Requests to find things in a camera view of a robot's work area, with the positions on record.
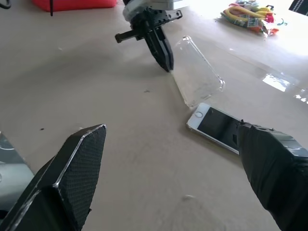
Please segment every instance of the table surface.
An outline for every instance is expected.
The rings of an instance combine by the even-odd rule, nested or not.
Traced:
[[[192,112],[145,42],[116,43],[129,29],[123,7],[50,17],[16,0],[1,11],[0,129],[36,172],[71,133],[107,125],[84,230],[279,230],[239,156],[186,129]],[[265,38],[214,19],[218,6],[196,1],[182,12],[164,26],[170,43],[191,36],[226,82],[206,102],[307,147],[308,104],[293,97],[308,87],[306,17],[287,13],[288,26]],[[263,81],[274,77],[285,92]]]

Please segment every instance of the pile of toys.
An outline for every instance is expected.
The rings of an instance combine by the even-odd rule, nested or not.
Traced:
[[[279,26],[286,25],[282,18],[276,17],[273,10],[271,5],[259,7],[256,0],[237,0],[220,14],[235,25],[270,36],[279,31]]]

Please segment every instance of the transparent plastic case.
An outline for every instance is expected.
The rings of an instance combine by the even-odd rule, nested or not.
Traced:
[[[215,73],[191,37],[184,36],[173,48],[173,53],[173,77],[187,106],[195,107],[223,91],[225,82]]]

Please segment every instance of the phone screen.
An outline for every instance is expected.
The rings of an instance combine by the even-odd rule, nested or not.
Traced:
[[[238,150],[236,143],[233,141],[233,137],[237,134],[236,123],[238,123],[238,120],[210,107],[198,130]]]

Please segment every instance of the black robotic claw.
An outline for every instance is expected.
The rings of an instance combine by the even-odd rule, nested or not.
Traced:
[[[182,18],[181,11],[167,13],[147,8],[131,20],[131,31],[117,34],[115,39],[121,43],[130,38],[136,38],[136,40],[144,38],[157,63],[165,71],[170,72],[173,70],[173,53],[162,25],[180,18]]]

